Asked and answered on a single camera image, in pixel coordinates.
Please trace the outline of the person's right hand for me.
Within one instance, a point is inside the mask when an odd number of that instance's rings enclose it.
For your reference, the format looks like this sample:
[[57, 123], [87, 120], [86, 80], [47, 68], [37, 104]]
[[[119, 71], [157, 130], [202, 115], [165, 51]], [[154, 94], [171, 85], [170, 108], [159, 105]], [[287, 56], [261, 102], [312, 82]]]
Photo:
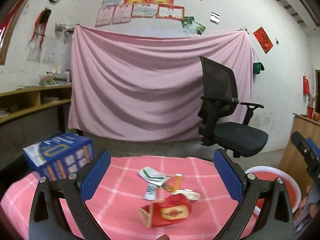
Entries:
[[293, 215], [295, 225], [300, 223], [307, 215], [314, 219], [319, 211], [319, 188], [312, 184], [306, 188], [306, 196], [301, 200], [298, 209]]

